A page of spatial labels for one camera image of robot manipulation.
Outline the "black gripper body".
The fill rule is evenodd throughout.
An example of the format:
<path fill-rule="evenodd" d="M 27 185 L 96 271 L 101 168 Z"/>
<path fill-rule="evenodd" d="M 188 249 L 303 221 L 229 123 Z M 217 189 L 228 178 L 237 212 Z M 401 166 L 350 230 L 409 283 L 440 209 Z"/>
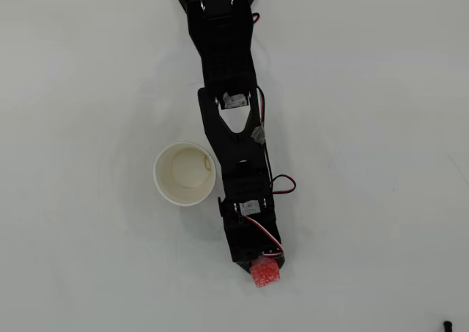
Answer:
<path fill-rule="evenodd" d="M 284 257 L 272 198 L 247 202 L 223 200 L 223 223 L 232 261 L 252 262 L 260 257 L 277 263 Z"/>

